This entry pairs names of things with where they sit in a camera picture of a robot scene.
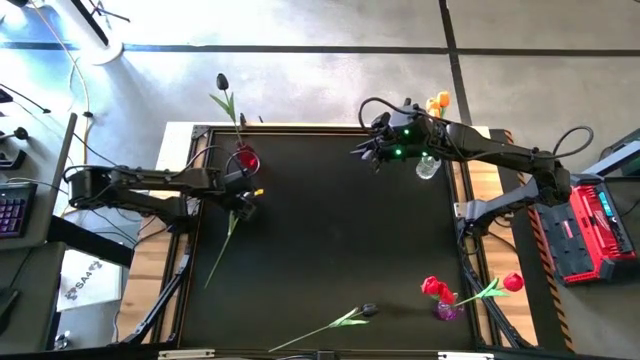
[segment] red tulip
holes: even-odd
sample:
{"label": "red tulip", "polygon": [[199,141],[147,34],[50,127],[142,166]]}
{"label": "red tulip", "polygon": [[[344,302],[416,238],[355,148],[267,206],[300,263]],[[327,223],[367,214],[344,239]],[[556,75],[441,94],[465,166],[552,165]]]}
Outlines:
{"label": "red tulip", "polygon": [[422,289],[423,294],[438,295],[439,285],[440,282],[438,282],[438,279],[436,279],[435,276],[429,276],[428,278],[424,279],[424,282],[422,283],[422,286],[420,286],[420,288]]}
{"label": "red tulip", "polygon": [[440,301],[447,305],[453,305],[456,302],[456,297],[453,295],[451,290],[445,285],[438,292],[438,296],[440,296]]}
{"label": "red tulip", "polygon": [[516,292],[522,289],[522,287],[524,286],[524,279],[517,273],[511,273],[504,278],[502,284],[504,285],[505,289]]}

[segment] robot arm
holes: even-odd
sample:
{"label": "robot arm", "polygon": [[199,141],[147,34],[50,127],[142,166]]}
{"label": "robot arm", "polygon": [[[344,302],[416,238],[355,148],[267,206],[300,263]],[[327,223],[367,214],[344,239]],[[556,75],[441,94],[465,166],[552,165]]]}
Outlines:
{"label": "robot arm", "polygon": [[460,162],[480,160],[532,175],[526,186],[493,200],[455,205],[456,215],[465,220],[467,230],[477,235],[486,235],[497,216],[533,203],[554,206],[569,200],[569,171],[548,151],[487,139],[470,126],[429,115],[417,104],[410,105],[411,99],[406,99],[400,108],[378,98],[363,105],[369,101],[379,101],[393,109],[392,114],[378,116],[370,130],[365,129],[371,139],[352,152],[370,161],[376,170],[386,161],[431,155]]}
{"label": "robot arm", "polygon": [[[226,210],[248,218],[250,201],[258,194],[246,171],[223,175],[218,169],[193,168],[179,172],[91,166],[71,175],[69,204],[77,209],[115,207],[155,215],[171,228],[187,225],[186,197],[210,199]],[[156,198],[134,190],[179,191],[182,197]]]}

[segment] gray floor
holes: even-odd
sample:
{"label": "gray floor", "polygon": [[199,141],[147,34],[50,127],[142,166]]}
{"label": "gray floor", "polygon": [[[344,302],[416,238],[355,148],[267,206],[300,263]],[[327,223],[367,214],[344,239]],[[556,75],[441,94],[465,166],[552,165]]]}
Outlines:
{"label": "gray floor", "polygon": [[[446,46],[436,0],[103,3],[132,19],[109,19],[113,34],[127,44]],[[640,4],[633,0],[449,0],[449,8],[459,47],[640,49]],[[43,10],[72,41],[73,32],[55,12]],[[0,23],[0,41],[54,41],[47,31],[33,10],[9,10]],[[368,96],[398,103],[409,96],[423,103],[439,90],[454,92],[446,55],[125,52],[101,67],[81,58],[80,67],[96,114],[91,146],[117,163],[144,167],[155,165],[167,121],[226,120],[208,97],[216,92],[218,72],[228,75],[239,111],[266,122],[355,123],[357,107]],[[510,129],[519,144],[543,149],[570,127],[591,126],[593,144],[563,160],[575,172],[640,123],[638,57],[461,56],[461,68],[474,124]],[[0,69],[10,69],[0,73],[2,82],[64,114],[71,67],[62,51],[0,50]],[[75,80],[74,110],[81,112]],[[380,110],[371,106],[365,116]],[[447,117],[459,120],[455,102]],[[563,148],[579,145],[582,136],[571,136]],[[109,218],[127,223],[116,214]],[[100,219],[86,221],[104,226]],[[624,296],[612,296],[615,307],[594,305],[604,300],[589,288],[563,291],[579,352],[626,358],[640,353],[640,319],[621,325],[614,314],[627,309],[628,317],[636,316],[631,309],[640,287],[616,291]],[[81,328],[84,316],[74,326]]]}

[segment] keyboard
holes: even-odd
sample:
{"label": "keyboard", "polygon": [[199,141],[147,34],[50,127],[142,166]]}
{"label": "keyboard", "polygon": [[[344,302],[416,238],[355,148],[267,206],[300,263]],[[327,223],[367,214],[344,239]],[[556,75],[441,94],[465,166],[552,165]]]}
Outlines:
{"label": "keyboard", "polygon": [[27,229],[37,184],[0,184],[0,239],[22,237]]}

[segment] green leaf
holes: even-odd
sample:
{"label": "green leaf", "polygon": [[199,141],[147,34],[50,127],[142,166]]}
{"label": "green leaf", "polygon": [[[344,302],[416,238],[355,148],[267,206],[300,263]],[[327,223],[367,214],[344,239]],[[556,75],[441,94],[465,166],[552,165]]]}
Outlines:
{"label": "green leaf", "polygon": [[236,224],[238,223],[238,218],[235,213],[231,211],[229,213],[229,228],[227,229],[227,236],[231,236],[233,234],[233,230],[236,228]]}
{"label": "green leaf", "polygon": [[491,289],[489,290],[489,292],[487,292],[484,297],[491,297],[491,296],[509,296],[509,294],[500,291],[500,290],[496,290],[496,289]]}
{"label": "green leaf", "polygon": [[495,288],[495,287],[496,287],[496,285],[498,285],[498,281],[499,281],[499,280],[500,280],[500,279],[498,279],[498,278],[493,279],[493,281],[491,282],[491,284],[487,285],[487,287],[486,287],[484,290],[480,291],[480,292],[478,293],[478,295],[474,296],[474,298],[475,298],[475,299],[481,299],[481,298],[483,298],[483,297],[484,297],[484,296],[485,296],[489,291],[491,291],[493,288]]}
{"label": "green leaf", "polygon": [[236,106],[233,102],[233,93],[231,93],[231,97],[229,98],[229,111],[227,111],[227,113],[229,114],[229,116],[231,116],[231,120],[233,120],[233,122],[236,122]]}
{"label": "green leaf", "polygon": [[337,319],[336,321],[332,322],[331,324],[329,324],[329,327],[336,327],[336,326],[340,326],[340,323],[347,320],[350,316],[353,316],[355,313],[358,312],[358,308],[353,308],[353,310],[349,311],[348,313],[342,315],[339,319]]}
{"label": "green leaf", "polygon": [[226,112],[227,114],[229,113],[229,106],[227,106],[227,104],[225,104],[224,101],[220,100],[217,96],[213,95],[213,94],[209,94],[209,96],[218,103],[218,105],[220,105],[220,107],[222,108],[222,110],[224,110],[224,112]]}
{"label": "green leaf", "polygon": [[369,322],[367,320],[351,320],[351,319],[346,319],[346,320],[342,320],[342,322],[340,322],[340,324],[338,326],[350,326],[350,325],[366,325]]}

